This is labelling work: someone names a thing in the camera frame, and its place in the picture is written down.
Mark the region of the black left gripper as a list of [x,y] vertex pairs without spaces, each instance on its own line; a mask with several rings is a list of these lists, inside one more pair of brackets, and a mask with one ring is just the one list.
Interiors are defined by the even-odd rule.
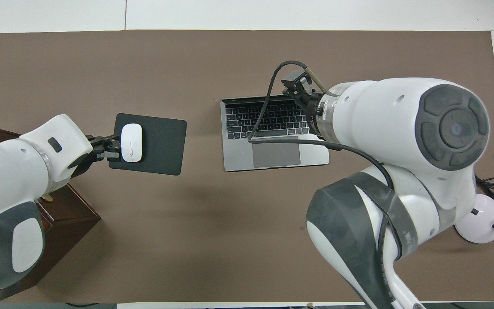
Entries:
[[73,173],[70,178],[75,178],[84,174],[94,162],[101,161],[105,158],[108,161],[121,161],[121,149],[120,148],[107,148],[110,146],[118,147],[118,136],[86,136],[92,146],[92,151],[83,154],[78,157],[69,168],[73,169]]

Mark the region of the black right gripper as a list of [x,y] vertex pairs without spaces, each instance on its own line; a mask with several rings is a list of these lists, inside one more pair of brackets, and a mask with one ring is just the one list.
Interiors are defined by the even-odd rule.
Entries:
[[285,87],[285,95],[290,96],[295,102],[307,103],[305,113],[308,129],[312,134],[321,134],[317,125],[317,108],[323,94],[314,94],[311,87],[307,90],[307,72],[292,71],[282,78],[281,83]]

